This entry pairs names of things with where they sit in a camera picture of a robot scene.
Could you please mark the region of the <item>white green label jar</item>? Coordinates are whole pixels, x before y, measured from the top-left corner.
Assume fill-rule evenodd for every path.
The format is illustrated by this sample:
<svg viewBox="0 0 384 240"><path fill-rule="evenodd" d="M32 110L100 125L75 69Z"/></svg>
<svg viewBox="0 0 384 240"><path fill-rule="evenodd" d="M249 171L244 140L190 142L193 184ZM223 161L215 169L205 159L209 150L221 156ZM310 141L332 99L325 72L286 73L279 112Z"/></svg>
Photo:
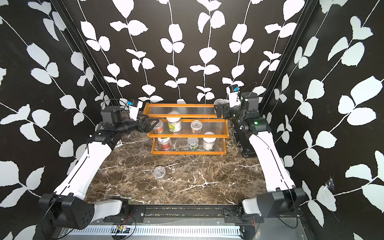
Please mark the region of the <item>white green label jar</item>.
<svg viewBox="0 0 384 240"><path fill-rule="evenodd" d="M167 118L169 131L177 133L182 129L181 118Z"/></svg>

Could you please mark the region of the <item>small clear seed jar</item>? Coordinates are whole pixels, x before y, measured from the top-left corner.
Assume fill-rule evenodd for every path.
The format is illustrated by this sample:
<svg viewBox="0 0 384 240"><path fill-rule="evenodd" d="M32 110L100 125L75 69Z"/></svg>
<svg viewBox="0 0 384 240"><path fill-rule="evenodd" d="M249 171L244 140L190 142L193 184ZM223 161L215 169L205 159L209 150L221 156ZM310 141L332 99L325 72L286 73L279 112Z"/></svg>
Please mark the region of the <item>small clear seed jar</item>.
<svg viewBox="0 0 384 240"><path fill-rule="evenodd" d="M193 134L199 135L201 133L201 130L203 128L203 123L199 120L194 120L191 122L191 129Z"/></svg>

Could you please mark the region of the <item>clear jar purple seeds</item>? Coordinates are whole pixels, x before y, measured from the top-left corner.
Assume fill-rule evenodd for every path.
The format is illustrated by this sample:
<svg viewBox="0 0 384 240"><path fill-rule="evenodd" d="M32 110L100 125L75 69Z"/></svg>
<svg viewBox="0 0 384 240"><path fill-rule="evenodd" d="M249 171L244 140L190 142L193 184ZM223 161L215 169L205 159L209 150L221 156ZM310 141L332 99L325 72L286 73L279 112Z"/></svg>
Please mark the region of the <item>clear jar purple seeds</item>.
<svg viewBox="0 0 384 240"><path fill-rule="evenodd" d="M166 175L166 169L162 166L158 166L153 170L153 175L157 180L163 180Z"/></svg>

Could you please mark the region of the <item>clear jar yellow label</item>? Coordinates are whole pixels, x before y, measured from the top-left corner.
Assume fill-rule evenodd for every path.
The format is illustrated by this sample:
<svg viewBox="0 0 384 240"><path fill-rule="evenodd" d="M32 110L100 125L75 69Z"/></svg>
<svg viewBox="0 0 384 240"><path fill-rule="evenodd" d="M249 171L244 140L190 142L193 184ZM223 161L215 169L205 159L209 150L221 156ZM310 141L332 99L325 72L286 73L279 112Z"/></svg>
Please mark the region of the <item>clear jar yellow label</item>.
<svg viewBox="0 0 384 240"><path fill-rule="evenodd" d="M227 100L227 99L216 99L214 101L214 105L225 105L225 104L228 104L230 101Z"/></svg>

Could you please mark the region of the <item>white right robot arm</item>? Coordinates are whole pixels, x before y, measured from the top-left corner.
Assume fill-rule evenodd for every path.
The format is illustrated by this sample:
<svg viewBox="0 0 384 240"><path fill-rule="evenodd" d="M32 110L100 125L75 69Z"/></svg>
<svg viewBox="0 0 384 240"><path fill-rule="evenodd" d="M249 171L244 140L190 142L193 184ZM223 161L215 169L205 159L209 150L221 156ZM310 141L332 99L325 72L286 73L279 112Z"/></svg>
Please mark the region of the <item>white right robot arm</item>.
<svg viewBox="0 0 384 240"><path fill-rule="evenodd" d="M256 157L267 192L240 202L242 214L264 218L295 212L305 192L290 178L273 141L268 121L259 114L254 92L229 90L227 100L204 104L146 104L144 114L155 119L149 138L152 153L163 155L225 155L229 124L243 157Z"/></svg>

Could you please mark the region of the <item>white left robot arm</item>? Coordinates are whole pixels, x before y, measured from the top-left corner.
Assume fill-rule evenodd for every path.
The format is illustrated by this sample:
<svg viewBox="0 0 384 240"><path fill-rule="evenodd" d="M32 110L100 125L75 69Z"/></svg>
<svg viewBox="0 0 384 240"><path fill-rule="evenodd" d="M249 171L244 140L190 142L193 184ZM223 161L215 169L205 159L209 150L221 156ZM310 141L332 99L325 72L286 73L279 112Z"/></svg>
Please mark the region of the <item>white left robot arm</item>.
<svg viewBox="0 0 384 240"><path fill-rule="evenodd" d="M82 230L95 220L123 212L122 200L85 202L87 190L123 135L133 131L150 133L160 120L139 114L138 108L129 106L107 106L101 110L101 116L102 121L88 139L86 150L75 167L53 193L40 198L44 224Z"/></svg>

